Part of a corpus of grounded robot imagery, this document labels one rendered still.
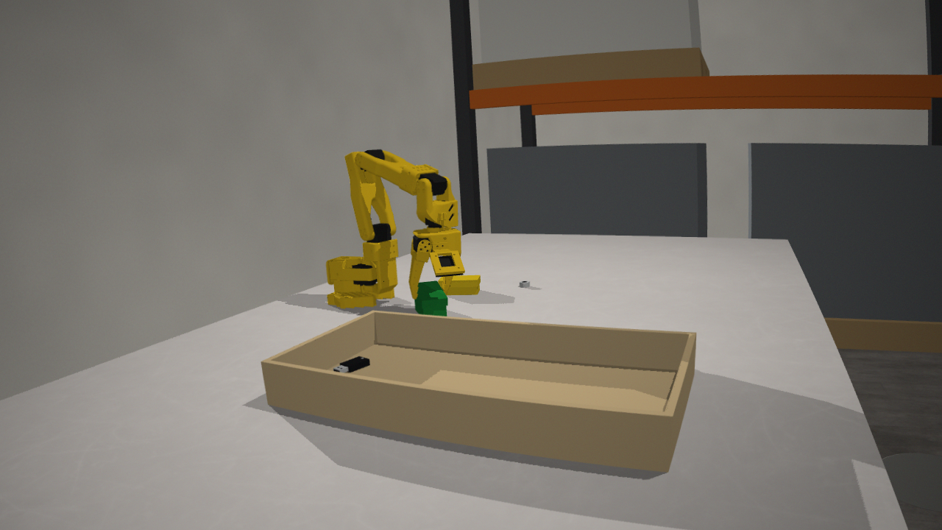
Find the black usb stick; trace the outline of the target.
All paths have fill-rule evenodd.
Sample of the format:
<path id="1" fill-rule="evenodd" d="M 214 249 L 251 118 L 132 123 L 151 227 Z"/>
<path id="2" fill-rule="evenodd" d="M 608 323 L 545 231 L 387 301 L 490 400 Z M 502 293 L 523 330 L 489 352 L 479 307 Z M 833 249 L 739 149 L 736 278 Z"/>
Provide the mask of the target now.
<path id="1" fill-rule="evenodd" d="M 359 370 L 369 365 L 369 359 L 358 356 L 357 358 L 352 358 L 340 363 L 340 366 L 334 367 L 333 370 L 337 372 L 354 372 L 354 370 Z"/>

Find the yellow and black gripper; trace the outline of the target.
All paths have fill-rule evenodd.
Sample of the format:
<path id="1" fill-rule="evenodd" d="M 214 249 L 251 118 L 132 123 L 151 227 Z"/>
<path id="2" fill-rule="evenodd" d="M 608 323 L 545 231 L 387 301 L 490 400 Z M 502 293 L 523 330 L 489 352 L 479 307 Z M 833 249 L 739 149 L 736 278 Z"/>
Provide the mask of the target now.
<path id="1" fill-rule="evenodd" d="M 413 299 L 418 296 L 419 279 L 422 274 L 424 263 L 428 262 L 428 256 L 433 263 L 433 269 L 436 277 L 443 276 L 443 291 L 447 294 L 450 289 L 452 276 L 465 273 L 461 261 L 461 231 L 456 228 L 445 230 L 441 228 L 429 228 L 423 230 L 414 230 L 413 244 L 411 244 L 411 269 L 409 276 L 409 286 Z M 443 256 L 441 256 L 443 255 Z"/>

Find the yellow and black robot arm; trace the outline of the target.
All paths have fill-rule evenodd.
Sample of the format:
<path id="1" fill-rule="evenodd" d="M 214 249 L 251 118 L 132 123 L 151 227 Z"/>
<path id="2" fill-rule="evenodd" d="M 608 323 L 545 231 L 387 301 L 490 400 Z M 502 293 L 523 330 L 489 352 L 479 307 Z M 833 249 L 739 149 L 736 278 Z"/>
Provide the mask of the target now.
<path id="1" fill-rule="evenodd" d="M 396 234 L 396 222 L 381 178 L 417 195 L 418 218 L 429 228 L 445 226 L 445 230 L 451 230 L 458 226 L 458 201 L 452 195 L 450 178 L 440 177 L 439 170 L 427 164 L 415 166 L 381 149 L 350 153 L 344 160 L 358 230 L 366 242 L 364 256 L 341 256 L 329 261 L 334 293 L 327 295 L 327 304 L 364 308 L 376 305 L 376 299 L 394 297 L 397 285 L 398 247 L 397 239 L 391 237 Z M 380 224 L 372 224 L 371 205 Z"/>

